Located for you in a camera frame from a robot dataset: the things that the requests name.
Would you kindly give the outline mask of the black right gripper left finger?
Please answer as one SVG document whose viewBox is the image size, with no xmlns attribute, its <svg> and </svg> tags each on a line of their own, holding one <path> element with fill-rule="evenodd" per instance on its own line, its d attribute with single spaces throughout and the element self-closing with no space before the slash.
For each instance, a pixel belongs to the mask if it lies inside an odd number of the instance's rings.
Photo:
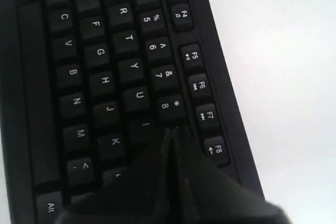
<svg viewBox="0 0 336 224">
<path fill-rule="evenodd" d="M 165 129 L 119 178 L 68 206 L 56 223 L 166 223 L 171 140 Z"/>
</svg>

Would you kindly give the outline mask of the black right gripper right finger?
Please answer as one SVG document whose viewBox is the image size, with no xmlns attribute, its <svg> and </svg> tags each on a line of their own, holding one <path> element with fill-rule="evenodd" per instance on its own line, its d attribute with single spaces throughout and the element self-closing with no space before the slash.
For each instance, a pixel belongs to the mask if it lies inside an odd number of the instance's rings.
<svg viewBox="0 0 336 224">
<path fill-rule="evenodd" d="M 172 131 L 181 223 L 290 223 L 286 213 L 215 166 L 188 126 Z"/>
</svg>

